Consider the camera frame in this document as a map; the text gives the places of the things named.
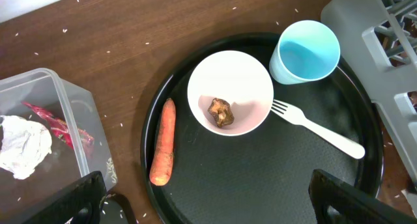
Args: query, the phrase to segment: tray rim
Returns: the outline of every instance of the tray rim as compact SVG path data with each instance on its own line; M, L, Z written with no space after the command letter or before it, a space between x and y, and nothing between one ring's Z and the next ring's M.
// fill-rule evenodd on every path
M175 65L174 69L169 73L169 75L161 82L160 86L158 87L157 91L155 92L151 104L149 105L145 120L143 122L143 128L142 128L142 133L141 133L141 144L140 144L140 162L141 162L141 170L142 170L142 175L144 176L145 179L145 187L147 190L147 194L149 197L149 200L151 201L152 206L155 208L158 216L160 217L160 220L163 223L171 223L169 218L167 217L166 213L164 212L164 209L161 207L160 203L158 202L158 199L155 197L154 194L154 190L152 188L152 184L149 180L149 169L150 166L148 166L148 161L147 161L147 157L146 157L146 151L145 151L145 145L146 142L148 141L148 132L149 132L149 125L151 123L151 116L154 113L154 111L156 110L156 104L157 101L160 97L160 95L162 94L163 90L167 88L167 84L169 83L169 81L171 80L171 78L177 74L178 72L180 72L182 69L184 69L184 65L189 63L190 61L196 59L198 56L202 55L204 52L206 52L206 50L209 49L213 49L216 46L220 46L224 43L228 43L230 41L236 41L236 40L240 40L240 39L246 39L248 37L253 37L253 38L276 38L276 37L281 36L278 33L270 33L270 32L253 32L253 33L240 33L237 35L231 35L231 36L227 36L224 38L220 38L218 40L215 40L213 42L210 42L208 44L205 44L204 46L200 47L199 49L193 51L189 56L185 57L183 60L181 60L181 62L179 62L178 64ZM339 68L339 65L342 64L346 70L342 70L341 68ZM369 96L367 95L364 87L362 86L362 84L359 82L359 79L356 77L356 75L354 74L353 70L349 67L349 65L345 62L345 60L343 59L343 57L341 57L341 60L338 64L338 67L346 76L348 76L353 84L354 87L356 87L357 92L359 93L361 99L363 100L365 106L366 106L366 111L369 115L369 119L371 120L372 125L374 126L374 130L377 130L378 132L381 132L381 128L379 126L379 123L377 122L377 117L375 116L375 112L372 108L371 105L371 100L369 98ZM379 145L380 150L377 151L377 160L378 160L378 164L381 169L379 170L378 174L377 174L377 181L375 184L375 187L372 188L372 190L370 192L367 192L368 195L371 195L373 197L376 197L379 193L380 187L381 187L381 183L382 183L382 178L383 178L383 174L384 174L384 151L383 151L383 140L382 140L382 134L377 134L376 138L377 140L377 144Z

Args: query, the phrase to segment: black tray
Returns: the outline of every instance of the black tray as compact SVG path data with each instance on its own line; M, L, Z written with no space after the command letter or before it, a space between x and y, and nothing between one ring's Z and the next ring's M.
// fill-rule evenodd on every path
M206 130L192 115L187 86L210 54L243 51L268 67L279 35L250 33L213 42L191 54L160 85L141 138L141 164L152 205L164 223L316 223L308 196L313 169L323 169L376 196L382 176L382 137L371 103L350 68L299 85L274 84L274 97L300 107L307 118L359 142L356 161L301 126L270 113L254 131L236 137ZM177 107L175 162L169 183L153 186L149 171L160 112Z

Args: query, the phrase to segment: dried mushroom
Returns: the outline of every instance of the dried mushroom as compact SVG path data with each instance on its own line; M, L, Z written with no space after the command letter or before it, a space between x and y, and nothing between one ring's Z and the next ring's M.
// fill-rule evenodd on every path
M230 125L235 120L230 104L219 98L214 98L211 101L211 105L207 111L213 116L219 128Z

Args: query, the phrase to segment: crumpled white tissue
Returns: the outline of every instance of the crumpled white tissue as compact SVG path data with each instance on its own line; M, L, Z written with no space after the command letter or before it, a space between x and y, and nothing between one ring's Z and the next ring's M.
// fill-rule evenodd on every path
M51 133L38 122L18 116L0 117L3 118L0 167L12 172L16 179L25 179L51 153Z

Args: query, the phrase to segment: brown wooden surface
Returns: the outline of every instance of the brown wooden surface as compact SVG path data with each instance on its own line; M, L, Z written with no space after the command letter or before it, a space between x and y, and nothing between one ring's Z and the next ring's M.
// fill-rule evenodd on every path
M0 24L0 79L46 67L91 91L119 177L114 191L129 199L140 223L159 223L139 169L139 142L163 78L208 42L243 32L280 33L295 21L319 20L328 2L62 0ZM385 152L379 199L412 215L400 193L407 174L395 148L387 145Z

